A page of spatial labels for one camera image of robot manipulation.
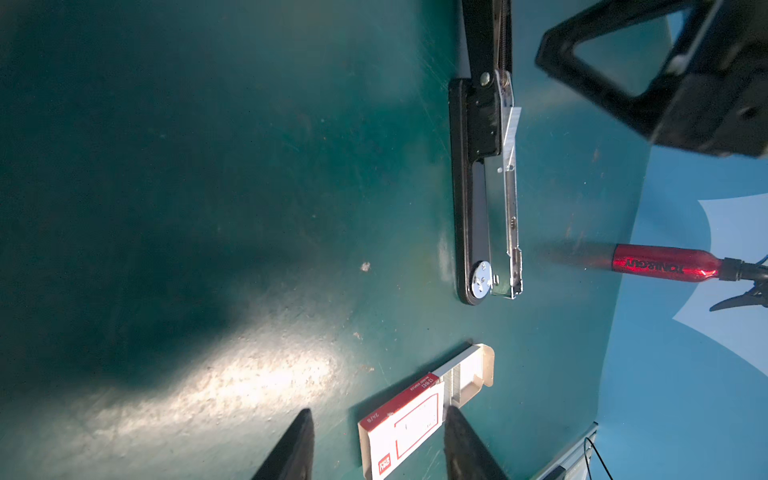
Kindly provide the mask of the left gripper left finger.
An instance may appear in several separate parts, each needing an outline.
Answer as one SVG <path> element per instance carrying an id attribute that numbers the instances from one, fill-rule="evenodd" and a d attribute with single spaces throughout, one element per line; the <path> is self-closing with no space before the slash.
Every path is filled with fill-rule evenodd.
<path id="1" fill-rule="evenodd" d="M 253 480 L 310 480 L 315 429 L 311 410 L 302 409 L 259 467 Z"/>

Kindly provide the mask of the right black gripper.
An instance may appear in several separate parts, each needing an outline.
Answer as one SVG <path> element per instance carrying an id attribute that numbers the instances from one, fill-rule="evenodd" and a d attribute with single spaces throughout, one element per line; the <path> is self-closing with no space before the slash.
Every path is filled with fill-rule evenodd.
<path id="1" fill-rule="evenodd" d="M 676 12 L 674 45 L 641 93 L 575 53 L 582 43 Z M 767 157 L 765 1 L 600 1 L 547 30 L 536 65 L 656 145 Z"/>

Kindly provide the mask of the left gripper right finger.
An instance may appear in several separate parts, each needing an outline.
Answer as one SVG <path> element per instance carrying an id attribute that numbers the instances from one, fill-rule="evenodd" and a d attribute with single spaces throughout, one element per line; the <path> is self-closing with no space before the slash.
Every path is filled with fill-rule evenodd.
<path id="1" fill-rule="evenodd" d="M 444 451 L 449 480 L 508 479 L 459 408 L 448 408 L 444 427 Z"/>

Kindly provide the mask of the red white staple box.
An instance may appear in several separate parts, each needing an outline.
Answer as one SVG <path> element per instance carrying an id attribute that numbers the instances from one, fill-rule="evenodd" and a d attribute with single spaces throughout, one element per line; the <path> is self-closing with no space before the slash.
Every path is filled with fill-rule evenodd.
<path id="1" fill-rule="evenodd" d="M 494 383 L 495 352 L 472 344 L 358 422 L 363 476 L 385 479 L 461 408 Z"/>

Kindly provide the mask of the black stapler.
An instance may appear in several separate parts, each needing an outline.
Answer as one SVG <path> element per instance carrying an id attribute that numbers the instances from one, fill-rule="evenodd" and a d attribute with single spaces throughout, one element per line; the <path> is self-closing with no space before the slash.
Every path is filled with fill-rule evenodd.
<path id="1" fill-rule="evenodd" d="M 469 74 L 449 83 L 457 286 L 472 306 L 523 291 L 516 147 L 502 160 L 502 109 L 518 107 L 508 1 L 461 4 Z"/>

